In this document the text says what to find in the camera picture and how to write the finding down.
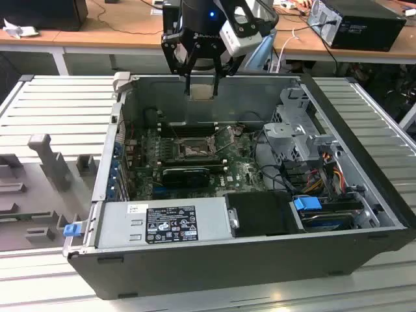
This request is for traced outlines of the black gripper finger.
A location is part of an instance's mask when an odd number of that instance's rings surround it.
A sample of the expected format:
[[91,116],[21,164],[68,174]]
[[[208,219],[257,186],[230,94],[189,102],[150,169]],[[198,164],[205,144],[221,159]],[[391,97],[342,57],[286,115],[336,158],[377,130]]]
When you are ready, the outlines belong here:
[[[175,50],[179,44],[187,52],[187,56],[183,62],[179,61],[175,55]],[[189,32],[179,32],[171,35],[164,34],[161,47],[171,73],[185,78],[184,93],[189,95],[190,76],[198,59],[198,40],[194,39]]]
[[222,64],[220,59],[220,51],[218,48],[212,48],[211,54],[215,69],[215,75],[213,79],[213,96],[217,96],[220,80],[224,77],[234,76],[236,74],[244,60],[244,55],[239,57],[231,57],[227,63]]

